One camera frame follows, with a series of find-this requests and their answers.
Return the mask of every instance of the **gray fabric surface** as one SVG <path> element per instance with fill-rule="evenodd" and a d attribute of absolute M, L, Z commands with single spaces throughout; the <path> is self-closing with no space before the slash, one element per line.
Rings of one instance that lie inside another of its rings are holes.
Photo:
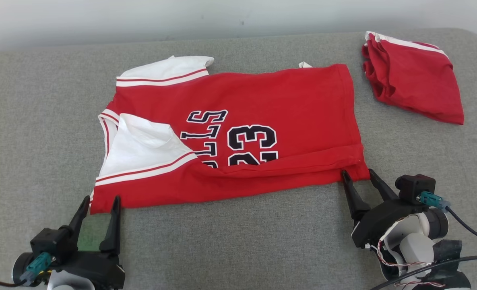
<path fill-rule="evenodd" d="M 465 125 L 439 123 L 375 101 L 363 75 L 363 33 L 167 41 L 0 52 L 0 279 L 42 228 L 69 222 L 91 192 L 104 154 L 97 121 L 115 77 L 171 55 L 208 55 L 211 73 L 262 73 L 345 63 L 369 167 L 437 180 L 437 194 L 477 229 L 477 35 L 458 29 L 393 31 L 451 58 Z M 371 205 L 381 198 L 356 184 Z M 97 249 L 108 215 L 89 216 L 82 249 Z M 477 238 L 450 219 L 448 238 L 477 255 Z M 384 282 L 376 257 L 354 247 L 340 184 L 261 196 L 124 210 L 125 289 L 369 289 Z M 477 262 L 460 269 L 477 289 Z"/>

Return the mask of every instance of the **teal connector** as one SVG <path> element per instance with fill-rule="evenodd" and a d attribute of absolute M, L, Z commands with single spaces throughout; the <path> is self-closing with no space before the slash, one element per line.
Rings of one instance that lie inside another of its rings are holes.
<path fill-rule="evenodd" d="M 418 197 L 417 200 L 420 202 L 429 205 L 435 206 L 437 209 L 444 211 L 446 213 L 446 206 L 451 206 L 451 203 L 447 200 L 444 200 L 438 195 L 434 195 L 429 191 L 423 191 Z"/>
<path fill-rule="evenodd" d="M 49 253 L 41 253 L 27 266 L 26 271 L 20 276 L 20 281 L 27 281 L 24 286 L 29 286 L 34 282 L 40 272 L 47 271 L 52 263 L 52 257 Z"/>

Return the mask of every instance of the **black cable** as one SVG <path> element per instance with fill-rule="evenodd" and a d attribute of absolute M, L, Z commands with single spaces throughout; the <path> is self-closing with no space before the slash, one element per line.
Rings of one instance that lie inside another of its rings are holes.
<path fill-rule="evenodd" d="M 380 284 L 380 285 L 378 285 L 374 288 L 371 288 L 370 290 L 380 290 L 381 288 L 387 287 L 387 286 L 392 285 L 394 283 L 398 283 L 402 279 L 406 279 L 406 278 L 411 277 L 413 275 L 419 274 L 420 272 L 424 272 L 424 271 L 433 269 L 435 267 L 443 266 L 443 265 L 450 264 L 450 263 L 459 263 L 459 262 L 474 261 L 474 260 L 477 260 L 477 256 L 468 256 L 468 257 L 462 257 L 462 258 L 458 258 L 458 259 L 450 259 L 450 260 L 447 260 L 447 261 L 443 261 L 443 262 L 433 264 L 433 265 L 430 265 L 430 266 L 426 266 L 426 267 L 417 269 L 415 271 L 412 271 L 410 273 L 401 275 L 400 277 L 397 277 L 396 279 L 392 279 L 391 281 L 387 281 L 387 282 L 385 282 L 383 284 Z"/>
<path fill-rule="evenodd" d="M 459 218 L 457 216 L 457 214 L 452 210 L 450 209 L 449 206 L 446 206 L 446 210 L 449 211 L 449 213 L 451 213 L 451 215 L 462 225 L 464 226 L 465 229 L 467 229 L 468 231 L 470 231 L 473 235 L 476 235 L 477 236 L 477 231 L 475 231 L 474 229 L 472 229 L 470 226 L 468 226 L 465 222 L 463 222 L 463 220 L 461 220 L 461 218 Z"/>
<path fill-rule="evenodd" d="M 23 281 L 20 281 L 18 283 L 12 284 L 12 283 L 5 283 L 5 282 L 0 281 L 0 286 L 8 287 L 8 288 L 15 288 L 15 287 L 24 285 L 25 282 L 26 282 L 26 280 L 23 280 Z"/>

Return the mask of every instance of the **folded red cloth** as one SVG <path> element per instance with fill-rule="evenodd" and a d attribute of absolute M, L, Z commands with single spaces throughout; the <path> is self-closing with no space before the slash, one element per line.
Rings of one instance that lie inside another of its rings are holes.
<path fill-rule="evenodd" d="M 446 123 L 463 125 L 453 65 L 437 46 L 367 31 L 365 75 L 378 101 Z"/>

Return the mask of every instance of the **clothing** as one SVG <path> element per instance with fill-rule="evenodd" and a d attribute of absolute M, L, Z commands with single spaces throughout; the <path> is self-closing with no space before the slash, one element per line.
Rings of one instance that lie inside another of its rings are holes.
<path fill-rule="evenodd" d="M 106 158 L 91 213 L 369 178 L 347 67 L 209 75 L 176 57 L 117 78 L 99 116 Z"/>
<path fill-rule="evenodd" d="M 367 31 L 365 75 L 378 101 L 463 125 L 460 91 L 450 59 L 433 44 L 409 42 Z"/>

